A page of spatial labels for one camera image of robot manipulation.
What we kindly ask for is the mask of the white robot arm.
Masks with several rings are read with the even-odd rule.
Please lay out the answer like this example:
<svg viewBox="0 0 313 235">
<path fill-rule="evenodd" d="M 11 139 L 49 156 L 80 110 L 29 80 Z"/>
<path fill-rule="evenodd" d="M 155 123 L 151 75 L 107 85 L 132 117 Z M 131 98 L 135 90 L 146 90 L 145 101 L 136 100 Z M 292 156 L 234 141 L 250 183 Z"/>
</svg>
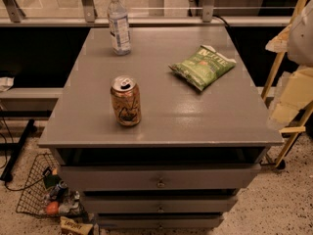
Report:
<svg viewBox="0 0 313 235">
<path fill-rule="evenodd" d="M 313 0 L 291 24 L 288 57 L 299 65 L 313 67 Z"/>
</svg>

